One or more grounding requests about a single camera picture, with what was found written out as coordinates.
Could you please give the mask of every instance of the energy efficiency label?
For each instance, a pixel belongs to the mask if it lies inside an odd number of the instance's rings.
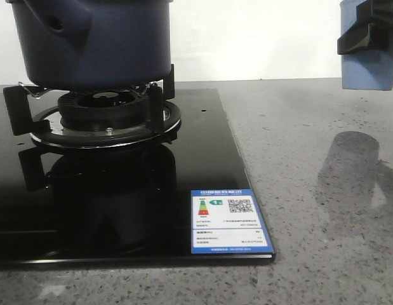
[[[273,252],[251,189],[192,191],[192,253]]]

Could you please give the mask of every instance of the pot handle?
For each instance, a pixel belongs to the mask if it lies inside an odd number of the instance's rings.
[[[92,14],[79,0],[24,0],[34,16],[52,33],[62,37],[84,34]]]

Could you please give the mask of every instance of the gray granite countertop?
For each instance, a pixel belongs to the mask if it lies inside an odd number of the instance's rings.
[[[216,88],[277,248],[269,266],[0,272],[0,304],[393,304],[393,91]]]

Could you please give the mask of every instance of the gas burner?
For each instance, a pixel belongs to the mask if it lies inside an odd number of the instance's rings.
[[[71,149],[94,149],[121,147],[139,144],[151,140],[170,142],[176,138],[175,132],[180,127],[180,110],[168,101],[163,105],[164,132],[156,133],[150,129],[149,122],[127,128],[104,130],[74,130],[62,124],[63,117],[58,107],[48,109],[34,117],[34,121],[48,120],[51,130],[48,132],[32,132],[32,139],[40,144]]]
[[[29,133],[36,144],[62,149],[97,149],[175,140],[180,110],[166,101],[175,97],[173,65],[163,86],[164,91],[155,82],[127,90],[72,91],[34,118],[28,95],[39,98],[50,89],[19,83],[5,88],[4,96],[14,135]]]

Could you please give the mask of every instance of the blue sticker border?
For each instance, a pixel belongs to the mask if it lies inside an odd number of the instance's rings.
[[[191,227],[191,253],[192,254],[267,254],[274,253],[274,248],[271,243],[271,239],[269,237],[267,226],[265,225],[265,221],[261,212],[261,208],[258,206],[257,200],[255,198],[254,192],[252,189],[200,189],[200,190],[192,190],[190,192],[190,227]],[[255,210],[258,213],[258,219],[260,220],[261,228],[263,230],[265,239],[267,240],[266,247],[194,247],[194,231],[198,231],[200,229],[193,228],[193,198],[200,196],[251,196],[253,198],[253,202],[255,205]]]

